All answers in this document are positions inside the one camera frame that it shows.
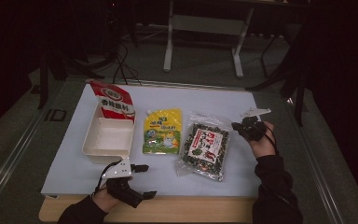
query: dark background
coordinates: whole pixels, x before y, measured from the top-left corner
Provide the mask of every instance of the dark background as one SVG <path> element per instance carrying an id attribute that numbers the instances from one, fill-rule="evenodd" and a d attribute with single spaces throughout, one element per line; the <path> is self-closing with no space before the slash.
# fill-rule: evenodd
<path id="1" fill-rule="evenodd" d="M 176 10 L 201 15 L 241 18 L 247 6 L 221 6 L 214 2 L 181 1 Z M 166 24 L 169 1 L 132 1 L 134 14 L 123 7 L 123 21 L 144 25 Z M 327 124 L 358 183 L 358 1 L 314 2 L 322 9 L 308 11 L 257 7 L 250 33 L 277 35 L 286 22 L 304 26 L 283 61 L 287 69 L 310 67 L 307 88 L 312 90 Z M 104 2 L 92 1 L 1 1 L 0 2 L 0 117 L 32 88 L 28 74 L 39 66 L 47 40 L 68 55 L 87 59 L 89 52 L 104 53 L 106 46 Z"/>

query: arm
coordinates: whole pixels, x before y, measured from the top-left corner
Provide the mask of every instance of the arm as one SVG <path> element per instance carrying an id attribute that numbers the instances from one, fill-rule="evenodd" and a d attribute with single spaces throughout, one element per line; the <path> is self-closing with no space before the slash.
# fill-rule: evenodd
<path id="1" fill-rule="evenodd" d="M 274 126 L 264 123 L 268 127 L 266 135 L 275 144 L 272 133 Z M 298 210 L 296 195 L 291 191 L 293 178 L 284 170 L 283 158 L 276 155 L 275 147 L 267 137 L 248 143 L 258 161 L 255 174 L 261 180 L 258 199 L 253 207 L 254 224 L 302 223 L 303 217 Z"/>
<path id="2" fill-rule="evenodd" d="M 92 198 L 87 196 L 82 201 L 72 204 L 63 211 L 59 224 L 102 224 L 104 217 L 118 204 L 119 200 L 107 193 L 106 189 L 98 191 Z"/>

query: clear plastic bag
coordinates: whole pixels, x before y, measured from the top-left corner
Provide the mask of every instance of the clear plastic bag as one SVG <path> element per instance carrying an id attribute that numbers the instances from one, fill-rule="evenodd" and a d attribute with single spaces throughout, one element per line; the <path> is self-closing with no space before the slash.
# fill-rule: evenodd
<path id="1" fill-rule="evenodd" d="M 225 117 L 191 111 L 176 173 L 197 173 L 222 181 L 232 131 L 231 121 Z"/>

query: chair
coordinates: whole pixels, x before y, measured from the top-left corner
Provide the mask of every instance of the chair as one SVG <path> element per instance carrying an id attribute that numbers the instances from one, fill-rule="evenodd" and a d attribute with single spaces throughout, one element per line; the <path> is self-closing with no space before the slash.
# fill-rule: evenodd
<path id="1" fill-rule="evenodd" d="M 297 34 L 298 34 L 300 29 L 301 29 L 301 24 L 289 23 L 289 24 L 285 24 L 283 26 L 282 36 L 283 36 L 284 40 L 287 42 L 288 45 L 291 46 L 295 42 L 295 39 L 296 39 Z M 264 62 L 264 55 L 266 54 L 266 52 L 269 49 L 269 47 L 271 47 L 271 45 L 274 43 L 276 38 L 278 38 L 277 35 L 272 37 L 272 39 L 269 41 L 269 43 L 266 46 L 266 48 L 261 53 L 260 62 L 261 62 L 265 77 L 273 76 L 276 73 L 277 69 L 278 69 L 278 68 L 276 68 L 271 74 L 268 74 L 267 69 L 266 69 L 266 65 L 265 65 L 265 62 Z"/>
<path id="2" fill-rule="evenodd" d="M 294 45 L 296 41 L 296 37 L 298 35 L 302 35 L 302 39 L 304 39 L 304 34 L 300 34 L 302 31 L 302 25 L 298 24 L 286 24 L 283 28 L 283 37 L 287 41 L 289 45 Z M 262 56 L 264 56 L 264 53 L 267 51 L 267 49 L 270 47 L 273 42 L 276 39 L 274 37 L 266 49 L 263 51 Z M 296 107 L 295 107 L 295 118 L 299 126 L 302 126 L 301 122 L 301 110 L 303 106 L 303 97 L 304 97 L 304 89 L 305 89 L 305 83 L 306 83 L 306 77 L 310 72 L 309 66 L 302 66 L 297 65 L 295 69 L 285 70 L 282 68 L 282 63 L 278 65 L 278 67 L 272 72 L 272 74 L 267 75 L 267 72 L 265 72 L 266 77 L 270 77 L 267 81 L 264 81 L 258 85 L 255 85 L 253 87 L 246 87 L 245 89 L 247 91 L 259 91 L 261 89 L 266 88 L 267 86 L 274 84 L 278 81 L 281 81 L 283 79 L 286 79 L 283 87 L 281 88 L 281 96 L 284 98 L 290 98 L 291 94 L 297 89 L 296 93 Z"/>

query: black sleeve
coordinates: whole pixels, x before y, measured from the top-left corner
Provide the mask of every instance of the black sleeve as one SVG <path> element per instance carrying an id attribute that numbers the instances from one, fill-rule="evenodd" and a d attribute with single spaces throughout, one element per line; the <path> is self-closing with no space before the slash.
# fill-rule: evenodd
<path id="1" fill-rule="evenodd" d="M 107 215 L 87 196 L 82 201 L 72 204 L 63 211 L 58 224 L 102 224 Z"/>
<path id="2" fill-rule="evenodd" d="M 261 179 L 261 186 L 253 207 L 254 224 L 302 223 L 296 195 L 291 191 L 293 178 L 284 171 L 283 158 L 265 156 L 257 161 L 255 174 Z"/>

